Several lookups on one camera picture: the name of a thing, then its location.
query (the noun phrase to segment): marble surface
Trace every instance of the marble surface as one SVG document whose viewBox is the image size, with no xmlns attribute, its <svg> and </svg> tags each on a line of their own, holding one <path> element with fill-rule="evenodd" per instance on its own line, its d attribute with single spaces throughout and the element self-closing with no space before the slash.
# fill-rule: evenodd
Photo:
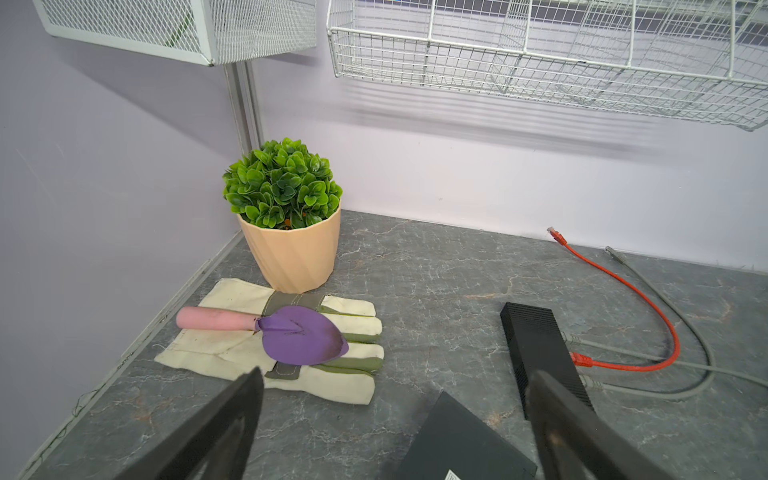
<svg viewBox="0 0 768 480">
<path fill-rule="evenodd" d="M 601 250 L 579 250 L 638 283 Z M 768 276 L 631 259 L 696 321 L 719 365 L 768 378 Z M 266 285 L 243 241 L 188 304 L 223 277 Z M 442 389 L 538 461 L 498 316 L 504 301 L 551 308 L 563 330 L 585 339 L 657 355 L 669 348 L 661 321 L 615 280 L 554 242 L 500 233 L 344 211 L 336 270 L 319 291 L 375 303 L 386 351 L 376 393 L 369 406 L 349 406 L 268 390 L 245 478 L 392 478 Z M 681 359 L 703 361 L 693 336 L 675 323 Z M 224 380 L 153 362 L 177 333 L 167 324 L 32 478 L 113 478 L 223 389 Z M 679 366 L 588 372 L 655 389 L 700 378 Z M 768 472 L 768 389 L 718 376 L 682 402 L 590 395 L 608 425 L 678 478 Z"/>
</svg>

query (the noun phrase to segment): black network device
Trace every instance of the black network device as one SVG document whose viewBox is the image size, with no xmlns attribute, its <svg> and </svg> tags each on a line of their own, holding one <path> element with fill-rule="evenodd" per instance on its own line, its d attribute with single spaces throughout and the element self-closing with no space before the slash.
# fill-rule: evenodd
<svg viewBox="0 0 768 480">
<path fill-rule="evenodd" d="M 576 365 L 571 360 L 571 354 L 565 346 L 552 310 L 507 302 L 502 309 L 502 325 L 526 420 L 528 412 L 525 405 L 525 389 L 528 387 L 528 379 L 536 370 L 544 370 L 553 376 L 594 411 L 587 391 L 578 378 Z"/>
</svg>

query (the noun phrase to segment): purple trowel blade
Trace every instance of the purple trowel blade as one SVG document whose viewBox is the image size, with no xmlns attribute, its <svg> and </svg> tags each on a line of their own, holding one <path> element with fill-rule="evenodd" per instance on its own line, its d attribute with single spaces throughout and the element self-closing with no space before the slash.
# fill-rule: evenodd
<svg viewBox="0 0 768 480">
<path fill-rule="evenodd" d="M 266 354 L 291 365 L 317 365 L 349 351 L 344 336 L 322 313 L 304 306 L 284 306 L 258 320 Z"/>
</svg>

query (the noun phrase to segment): white wire basket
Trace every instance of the white wire basket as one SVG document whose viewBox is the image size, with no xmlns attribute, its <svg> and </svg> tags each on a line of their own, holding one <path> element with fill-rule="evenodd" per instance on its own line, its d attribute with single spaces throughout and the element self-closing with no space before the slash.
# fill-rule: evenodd
<svg viewBox="0 0 768 480">
<path fill-rule="evenodd" d="M 768 0 L 330 0 L 336 76 L 768 123 Z"/>
<path fill-rule="evenodd" d="M 316 45 L 315 0 L 34 0 L 56 37 L 220 65 Z"/>
</svg>

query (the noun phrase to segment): ribbed plant pot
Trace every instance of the ribbed plant pot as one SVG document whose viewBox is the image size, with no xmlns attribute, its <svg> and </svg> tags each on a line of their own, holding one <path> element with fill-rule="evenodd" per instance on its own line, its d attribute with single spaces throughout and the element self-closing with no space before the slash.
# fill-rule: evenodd
<svg viewBox="0 0 768 480">
<path fill-rule="evenodd" d="M 261 273 L 275 290 L 304 293 L 323 285 L 333 272 L 341 207 L 322 222 L 295 230 L 260 228 L 237 218 Z"/>
</svg>

